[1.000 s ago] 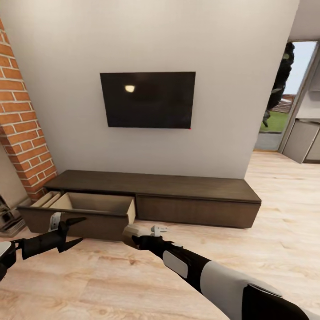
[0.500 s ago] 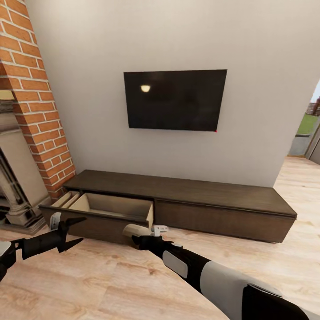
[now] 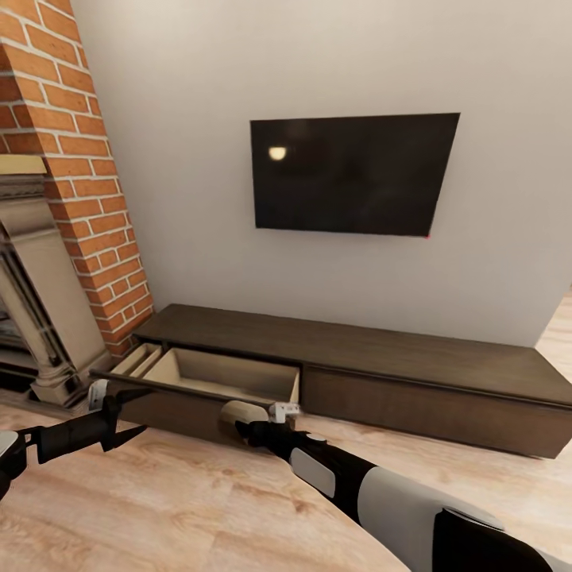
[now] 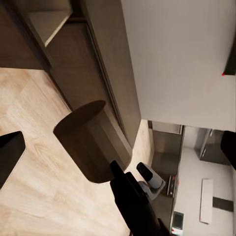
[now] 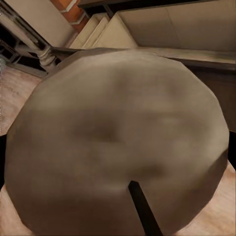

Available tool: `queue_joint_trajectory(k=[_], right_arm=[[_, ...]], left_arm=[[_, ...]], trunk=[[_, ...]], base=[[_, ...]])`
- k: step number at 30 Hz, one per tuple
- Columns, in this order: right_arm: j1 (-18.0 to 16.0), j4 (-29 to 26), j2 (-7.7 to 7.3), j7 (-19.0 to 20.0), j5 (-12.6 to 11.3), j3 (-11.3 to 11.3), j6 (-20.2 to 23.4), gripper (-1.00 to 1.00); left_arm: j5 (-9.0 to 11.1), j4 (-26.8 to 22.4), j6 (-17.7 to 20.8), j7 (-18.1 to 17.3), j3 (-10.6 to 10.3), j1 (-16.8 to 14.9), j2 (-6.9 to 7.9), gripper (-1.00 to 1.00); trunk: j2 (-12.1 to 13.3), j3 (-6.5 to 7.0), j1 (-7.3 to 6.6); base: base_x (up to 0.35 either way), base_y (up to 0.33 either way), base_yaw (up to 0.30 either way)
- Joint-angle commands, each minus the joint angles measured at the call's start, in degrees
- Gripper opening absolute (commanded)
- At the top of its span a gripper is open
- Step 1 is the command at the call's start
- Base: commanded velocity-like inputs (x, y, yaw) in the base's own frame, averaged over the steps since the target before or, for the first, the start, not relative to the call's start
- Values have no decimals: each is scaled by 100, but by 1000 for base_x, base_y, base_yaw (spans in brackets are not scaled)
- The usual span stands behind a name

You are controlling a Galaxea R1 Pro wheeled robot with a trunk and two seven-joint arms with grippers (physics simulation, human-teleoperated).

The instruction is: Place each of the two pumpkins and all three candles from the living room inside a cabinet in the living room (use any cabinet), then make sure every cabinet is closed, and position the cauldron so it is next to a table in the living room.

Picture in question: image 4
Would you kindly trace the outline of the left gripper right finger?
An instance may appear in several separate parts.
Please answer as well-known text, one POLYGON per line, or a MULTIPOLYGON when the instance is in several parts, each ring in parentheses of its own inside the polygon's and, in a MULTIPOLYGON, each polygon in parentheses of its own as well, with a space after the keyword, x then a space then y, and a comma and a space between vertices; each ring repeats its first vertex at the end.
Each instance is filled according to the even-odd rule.
POLYGON ((236 169, 236 133, 228 130, 224 131, 220 148, 236 169))

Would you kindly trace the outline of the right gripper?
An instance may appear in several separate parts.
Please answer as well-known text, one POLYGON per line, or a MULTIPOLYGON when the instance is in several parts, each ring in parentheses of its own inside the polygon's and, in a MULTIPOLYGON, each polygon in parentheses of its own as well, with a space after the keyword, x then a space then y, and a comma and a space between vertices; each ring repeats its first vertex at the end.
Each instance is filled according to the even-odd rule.
POLYGON ((115 178, 109 184, 128 228, 133 232, 148 229, 156 214, 147 194, 131 172, 125 173, 116 161, 110 165, 115 178))

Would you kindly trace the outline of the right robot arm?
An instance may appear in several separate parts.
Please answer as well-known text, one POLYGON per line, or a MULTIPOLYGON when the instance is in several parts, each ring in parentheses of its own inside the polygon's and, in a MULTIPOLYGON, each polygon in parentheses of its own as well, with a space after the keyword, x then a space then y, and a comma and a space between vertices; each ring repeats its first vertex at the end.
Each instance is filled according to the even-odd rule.
POLYGON ((114 179, 109 182, 118 206, 133 236, 173 236, 150 203, 166 182, 148 165, 140 162, 137 170, 144 181, 137 182, 131 172, 125 173, 116 161, 111 164, 114 179))

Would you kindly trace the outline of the pillar candle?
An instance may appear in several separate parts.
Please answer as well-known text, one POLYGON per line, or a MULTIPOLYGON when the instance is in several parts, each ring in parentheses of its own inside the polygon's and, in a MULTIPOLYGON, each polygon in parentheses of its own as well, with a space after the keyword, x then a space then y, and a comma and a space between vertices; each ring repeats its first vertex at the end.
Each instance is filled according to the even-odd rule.
POLYGON ((132 161, 133 150, 105 100, 71 112, 55 126, 53 134, 92 183, 115 178, 110 165, 113 161, 123 171, 132 161))

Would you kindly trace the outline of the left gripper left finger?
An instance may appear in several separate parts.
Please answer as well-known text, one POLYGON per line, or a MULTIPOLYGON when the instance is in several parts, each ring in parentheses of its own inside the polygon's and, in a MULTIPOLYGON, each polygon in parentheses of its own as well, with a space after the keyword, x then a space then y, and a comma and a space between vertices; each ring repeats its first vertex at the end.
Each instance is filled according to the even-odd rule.
POLYGON ((21 131, 0 136, 0 190, 26 149, 21 131))

